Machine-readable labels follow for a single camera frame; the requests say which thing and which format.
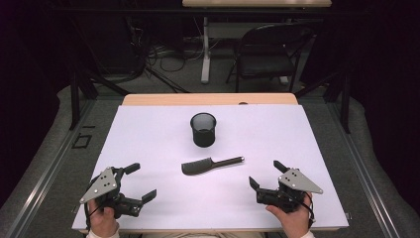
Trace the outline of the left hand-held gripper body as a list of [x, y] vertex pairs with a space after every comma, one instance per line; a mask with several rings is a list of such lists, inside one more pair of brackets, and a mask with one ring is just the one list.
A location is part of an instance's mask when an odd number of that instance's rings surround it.
[[138, 217], [143, 203], [141, 200], [126, 197], [120, 191], [123, 175], [124, 168], [106, 168], [90, 182], [79, 203], [87, 204], [90, 200], [96, 200], [99, 208], [113, 208], [116, 219], [122, 215]]

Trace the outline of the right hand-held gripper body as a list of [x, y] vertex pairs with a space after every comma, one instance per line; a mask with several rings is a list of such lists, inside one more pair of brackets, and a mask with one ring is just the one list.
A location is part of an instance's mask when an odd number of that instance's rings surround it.
[[257, 184], [257, 203], [273, 205], [289, 213], [304, 202], [307, 192], [322, 194], [324, 190], [299, 169], [288, 169], [278, 179], [277, 189], [261, 188]]

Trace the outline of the black spatula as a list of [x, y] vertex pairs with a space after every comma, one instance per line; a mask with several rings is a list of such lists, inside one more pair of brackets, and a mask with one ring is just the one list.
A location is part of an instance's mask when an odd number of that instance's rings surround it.
[[232, 159], [214, 162], [211, 158], [206, 158], [203, 160], [182, 164], [181, 171], [187, 176], [195, 176], [209, 172], [213, 169], [239, 164], [242, 163], [244, 160], [244, 157], [236, 157]]

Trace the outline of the black mesh pen cup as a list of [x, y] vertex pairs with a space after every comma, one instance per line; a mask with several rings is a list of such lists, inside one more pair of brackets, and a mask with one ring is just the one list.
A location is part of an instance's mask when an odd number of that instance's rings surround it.
[[215, 142], [216, 118], [206, 112], [195, 114], [190, 120], [193, 142], [200, 148], [208, 148]]

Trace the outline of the person's left hand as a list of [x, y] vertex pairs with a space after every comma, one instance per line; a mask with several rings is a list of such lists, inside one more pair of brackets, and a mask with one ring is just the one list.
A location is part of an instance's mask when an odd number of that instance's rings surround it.
[[119, 230], [119, 223], [114, 217], [113, 208], [100, 209], [94, 200], [88, 201], [87, 205], [90, 213], [90, 230]]

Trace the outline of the person's right hand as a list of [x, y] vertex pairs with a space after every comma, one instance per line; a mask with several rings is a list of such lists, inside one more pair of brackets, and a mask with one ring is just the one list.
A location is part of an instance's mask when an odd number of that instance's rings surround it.
[[294, 212], [289, 213], [285, 213], [280, 208], [273, 205], [268, 205], [265, 209], [279, 220], [282, 229], [288, 238], [300, 238], [310, 231], [309, 210], [303, 205], [300, 205]]

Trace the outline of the black folding chair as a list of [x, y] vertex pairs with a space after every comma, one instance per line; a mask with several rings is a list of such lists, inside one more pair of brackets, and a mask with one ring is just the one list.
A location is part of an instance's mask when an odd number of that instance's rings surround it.
[[300, 57], [314, 36], [307, 25], [263, 25], [247, 31], [234, 49], [234, 62], [226, 83], [235, 77], [235, 90], [240, 79], [289, 77], [288, 91], [294, 86]]

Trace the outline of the dark curtain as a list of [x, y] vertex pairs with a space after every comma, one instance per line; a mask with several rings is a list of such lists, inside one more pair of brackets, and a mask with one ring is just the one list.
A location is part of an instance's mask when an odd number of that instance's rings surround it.
[[373, 0], [352, 93], [364, 106], [377, 160], [420, 209], [420, 0]]
[[0, 207], [41, 146], [66, 86], [40, 0], [0, 0]]

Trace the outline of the white desk leg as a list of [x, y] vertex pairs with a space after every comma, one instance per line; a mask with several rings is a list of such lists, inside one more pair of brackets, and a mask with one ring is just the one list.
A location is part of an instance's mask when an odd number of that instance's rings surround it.
[[207, 84], [210, 79], [210, 53], [209, 53], [209, 34], [208, 18], [203, 18], [203, 63], [201, 71], [201, 82]]

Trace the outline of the light wooden desk top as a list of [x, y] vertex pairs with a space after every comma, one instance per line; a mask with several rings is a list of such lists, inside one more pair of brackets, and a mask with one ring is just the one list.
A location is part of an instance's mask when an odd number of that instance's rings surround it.
[[330, 7], [332, 0], [182, 0], [184, 7]]

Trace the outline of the aluminium floor rail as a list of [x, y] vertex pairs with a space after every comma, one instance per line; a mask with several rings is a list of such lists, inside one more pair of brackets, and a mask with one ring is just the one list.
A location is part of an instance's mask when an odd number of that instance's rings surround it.
[[95, 162], [95, 104], [84, 103], [74, 129], [67, 107], [59, 109], [33, 162], [0, 209], [0, 238], [82, 238], [72, 224]]
[[383, 199], [379, 195], [378, 190], [376, 189], [376, 186], [374, 185], [373, 180], [368, 173], [368, 169], [363, 161], [363, 158], [361, 157], [359, 150], [357, 149], [357, 146], [355, 145], [352, 135], [348, 134], [341, 124], [339, 109], [333, 103], [327, 103], [327, 108], [329, 109], [329, 112], [333, 117], [333, 121], [351, 154], [351, 164], [357, 174], [358, 180], [360, 181], [364, 193], [367, 197], [367, 201], [378, 222], [378, 225], [381, 228], [384, 237], [400, 238], [400, 234], [397, 231], [390, 217], [390, 214], [385, 207]]

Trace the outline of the black metal frame post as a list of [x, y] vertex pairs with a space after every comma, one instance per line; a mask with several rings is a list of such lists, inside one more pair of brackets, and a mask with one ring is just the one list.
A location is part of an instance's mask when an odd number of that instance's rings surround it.
[[79, 92], [77, 75], [74, 71], [70, 77], [70, 96], [71, 96], [71, 124], [69, 129], [73, 130], [79, 121]]

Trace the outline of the black horizontal frame bar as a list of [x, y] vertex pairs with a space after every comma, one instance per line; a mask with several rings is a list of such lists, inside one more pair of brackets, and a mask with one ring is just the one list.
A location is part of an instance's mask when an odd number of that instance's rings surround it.
[[115, 15], [174, 15], [174, 16], [292, 16], [292, 17], [347, 17], [365, 16], [363, 11], [334, 11], [331, 9], [284, 10], [284, 9], [80, 9], [50, 8], [60, 14], [115, 14]]

